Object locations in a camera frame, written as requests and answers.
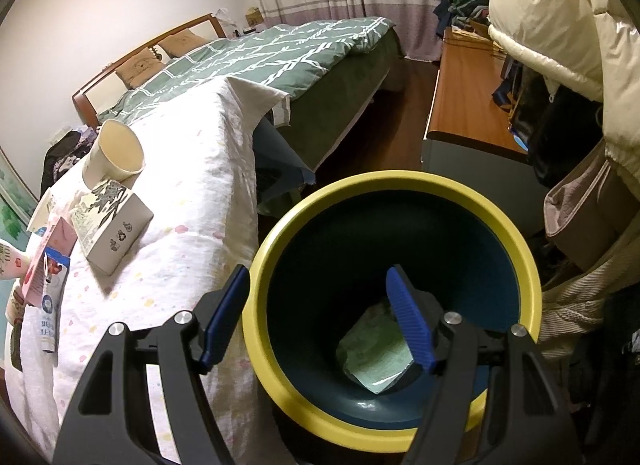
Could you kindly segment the brown plastic food container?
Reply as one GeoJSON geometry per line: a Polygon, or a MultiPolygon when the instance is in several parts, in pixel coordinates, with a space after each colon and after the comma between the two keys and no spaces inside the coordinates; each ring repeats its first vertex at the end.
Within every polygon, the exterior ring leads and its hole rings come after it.
{"type": "Polygon", "coordinates": [[[11,364],[14,369],[22,372],[22,356],[21,356],[21,335],[22,335],[23,320],[17,319],[12,326],[12,333],[10,337],[10,357],[11,364]]]}

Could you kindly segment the green plastic wrapper bag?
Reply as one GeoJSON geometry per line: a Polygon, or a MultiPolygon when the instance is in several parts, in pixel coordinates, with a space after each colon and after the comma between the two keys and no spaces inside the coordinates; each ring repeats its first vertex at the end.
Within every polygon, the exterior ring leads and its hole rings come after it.
{"type": "Polygon", "coordinates": [[[413,356],[390,307],[368,308],[338,342],[344,374],[373,395],[391,389],[413,365],[413,356]]]}

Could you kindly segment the pink milk carton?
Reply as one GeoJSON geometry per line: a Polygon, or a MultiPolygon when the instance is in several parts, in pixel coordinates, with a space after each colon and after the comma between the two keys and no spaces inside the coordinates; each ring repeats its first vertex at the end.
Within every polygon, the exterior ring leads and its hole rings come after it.
{"type": "Polygon", "coordinates": [[[49,270],[49,254],[62,259],[68,265],[68,257],[72,254],[77,235],[74,228],[62,217],[54,219],[47,226],[43,235],[33,234],[29,240],[34,248],[30,252],[30,263],[22,279],[22,294],[26,303],[39,307],[47,277],[53,274],[49,270]]]}

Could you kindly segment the white leaf print box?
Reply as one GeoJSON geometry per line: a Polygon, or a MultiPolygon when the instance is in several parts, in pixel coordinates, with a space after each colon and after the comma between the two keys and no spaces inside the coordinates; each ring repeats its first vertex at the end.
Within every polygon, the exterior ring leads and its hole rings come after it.
{"type": "Polygon", "coordinates": [[[110,179],[80,199],[70,220],[90,265],[111,275],[153,216],[136,193],[110,179]]]}

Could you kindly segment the white paper cup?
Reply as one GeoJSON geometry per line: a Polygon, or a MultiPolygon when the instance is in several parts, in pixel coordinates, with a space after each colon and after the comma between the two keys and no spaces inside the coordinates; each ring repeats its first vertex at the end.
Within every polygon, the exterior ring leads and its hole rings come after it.
{"type": "Polygon", "coordinates": [[[82,167],[82,180],[93,189],[105,179],[118,182],[140,174],[144,167],[142,144],[134,131],[116,120],[106,120],[82,167]]]}

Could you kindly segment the white foam net sleeve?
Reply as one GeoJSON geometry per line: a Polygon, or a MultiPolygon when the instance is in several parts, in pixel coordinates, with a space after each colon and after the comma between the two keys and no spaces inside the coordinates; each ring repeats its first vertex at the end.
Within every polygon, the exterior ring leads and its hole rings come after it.
{"type": "Polygon", "coordinates": [[[60,423],[53,398],[52,355],[41,350],[39,315],[38,308],[26,307],[18,346],[22,370],[9,363],[6,386],[17,419],[42,453],[51,457],[60,423]]]}

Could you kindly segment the white green bottle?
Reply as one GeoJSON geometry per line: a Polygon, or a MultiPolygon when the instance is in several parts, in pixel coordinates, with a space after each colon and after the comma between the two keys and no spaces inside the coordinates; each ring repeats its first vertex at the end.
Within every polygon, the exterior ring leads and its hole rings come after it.
{"type": "Polygon", "coordinates": [[[11,243],[0,241],[0,279],[23,279],[30,265],[30,257],[11,243]]]}

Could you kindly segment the yellow rimmed blue trash bin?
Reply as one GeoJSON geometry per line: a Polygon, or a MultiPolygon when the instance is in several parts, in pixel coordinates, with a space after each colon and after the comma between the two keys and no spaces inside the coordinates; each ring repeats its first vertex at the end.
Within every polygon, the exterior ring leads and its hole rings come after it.
{"type": "Polygon", "coordinates": [[[439,323],[537,336],[541,285],[508,216],[458,181],[410,170],[348,177],[295,205],[250,266],[243,331],[270,400],[331,445],[408,450],[446,360],[439,323]],[[361,321],[390,322],[409,367],[375,393],[345,369],[361,321]]]}

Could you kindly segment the beige hanging bag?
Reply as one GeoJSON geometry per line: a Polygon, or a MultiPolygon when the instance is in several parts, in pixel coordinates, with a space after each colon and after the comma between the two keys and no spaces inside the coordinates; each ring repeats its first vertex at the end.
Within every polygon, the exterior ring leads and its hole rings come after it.
{"type": "Polygon", "coordinates": [[[639,211],[599,142],[544,198],[546,236],[580,270],[613,246],[639,211]]]}

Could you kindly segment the sliding glass wardrobe door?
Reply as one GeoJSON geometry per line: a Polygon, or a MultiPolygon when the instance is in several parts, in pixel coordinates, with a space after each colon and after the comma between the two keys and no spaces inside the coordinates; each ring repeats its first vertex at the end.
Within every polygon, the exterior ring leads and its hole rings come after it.
{"type": "Polygon", "coordinates": [[[25,249],[29,239],[27,226],[37,200],[4,151],[0,154],[0,193],[1,239],[18,249],[25,249]]]}

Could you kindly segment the left brown pillow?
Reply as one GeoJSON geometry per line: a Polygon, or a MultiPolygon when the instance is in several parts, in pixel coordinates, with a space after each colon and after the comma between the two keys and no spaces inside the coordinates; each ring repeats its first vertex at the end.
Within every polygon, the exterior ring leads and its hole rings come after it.
{"type": "Polygon", "coordinates": [[[128,89],[142,86],[165,67],[154,52],[145,48],[116,69],[116,75],[128,89]]]}

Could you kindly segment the brown pillow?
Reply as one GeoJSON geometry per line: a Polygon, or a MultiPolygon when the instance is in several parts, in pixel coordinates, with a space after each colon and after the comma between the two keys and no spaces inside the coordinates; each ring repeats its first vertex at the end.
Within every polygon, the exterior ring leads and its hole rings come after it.
{"type": "Polygon", "coordinates": [[[145,48],[116,69],[116,75],[128,89],[142,86],[165,67],[154,52],[145,48]]]}
{"type": "Polygon", "coordinates": [[[182,30],[171,34],[161,40],[158,44],[171,58],[179,58],[190,51],[200,48],[208,43],[208,39],[196,35],[191,30],[182,30]]]}

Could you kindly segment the green checked duvet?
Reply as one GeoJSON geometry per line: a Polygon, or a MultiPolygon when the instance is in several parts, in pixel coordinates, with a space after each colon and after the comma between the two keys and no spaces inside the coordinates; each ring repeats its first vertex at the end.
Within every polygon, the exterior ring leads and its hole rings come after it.
{"type": "Polygon", "coordinates": [[[401,54],[395,25],[383,17],[277,24],[240,38],[212,40],[127,90],[113,107],[98,114],[98,121],[113,118],[130,125],[160,103],[218,76],[276,88],[294,101],[340,62],[371,55],[384,46],[395,57],[401,54]]]}

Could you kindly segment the clothes pile on cabinet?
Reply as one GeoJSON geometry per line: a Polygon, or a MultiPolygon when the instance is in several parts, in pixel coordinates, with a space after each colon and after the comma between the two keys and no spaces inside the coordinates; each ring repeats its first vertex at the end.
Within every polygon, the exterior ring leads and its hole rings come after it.
{"type": "Polygon", "coordinates": [[[443,38],[448,26],[470,30],[472,21],[488,25],[488,5],[489,0],[440,0],[433,10],[438,19],[435,35],[443,38]]]}

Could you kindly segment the tissue box on far nightstand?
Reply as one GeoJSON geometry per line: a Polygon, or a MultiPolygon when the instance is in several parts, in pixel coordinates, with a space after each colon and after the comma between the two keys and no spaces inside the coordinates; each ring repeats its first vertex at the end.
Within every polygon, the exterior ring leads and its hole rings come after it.
{"type": "Polygon", "coordinates": [[[245,19],[250,29],[264,28],[266,26],[262,12],[257,7],[248,8],[245,13],[245,19]]]}

